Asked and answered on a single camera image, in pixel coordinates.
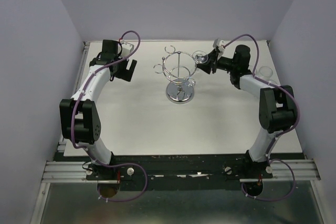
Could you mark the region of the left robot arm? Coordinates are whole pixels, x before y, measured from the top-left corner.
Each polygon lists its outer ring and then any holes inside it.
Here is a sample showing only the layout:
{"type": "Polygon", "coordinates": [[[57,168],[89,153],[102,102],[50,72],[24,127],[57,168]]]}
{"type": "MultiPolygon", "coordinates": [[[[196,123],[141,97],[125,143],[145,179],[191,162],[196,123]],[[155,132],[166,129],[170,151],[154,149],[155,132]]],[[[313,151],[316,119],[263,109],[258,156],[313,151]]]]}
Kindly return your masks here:
{"type": "Polygon", "coordinates": [[[104,86],[115,78],[130,82],[137,65],[128,57],[135,52],[133,44],[122,40],[102,42],[101,51],[89,62],[89,72],[82,85],[70,99],[59,104],[61,131],[65,139],[71,141],[75,149],[84,150],[91,161],[99,165],[98,173],[104,179],[116,175],[116,166],[111,163],[113,153],[104,145],[101,121],[96,102],[104,86]]]}

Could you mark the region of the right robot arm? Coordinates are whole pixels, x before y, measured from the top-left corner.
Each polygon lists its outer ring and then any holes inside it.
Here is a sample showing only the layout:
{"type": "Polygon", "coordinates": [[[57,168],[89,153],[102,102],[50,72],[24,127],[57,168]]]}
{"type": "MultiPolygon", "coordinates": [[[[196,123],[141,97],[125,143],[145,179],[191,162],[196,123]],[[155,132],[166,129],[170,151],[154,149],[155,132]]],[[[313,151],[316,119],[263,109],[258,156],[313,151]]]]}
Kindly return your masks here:
{"type": "Polygon", "coordinates": [[[238,45],[232,58],[220,56],[219,47],[209,54],[196,52],[197,68],[207,74],[223,70],[229,73],[231,84],[259,99],[258,118],[261,129],[248,150],[250,160],[241,165],[242,173],[249,178],[260,172],[259,163],[265,162],[280,135],[289,130],[298,119],[298,109],[293,100],[291,86],[273,87],[253,76],[249,69],[250,48],[238,45]]]}

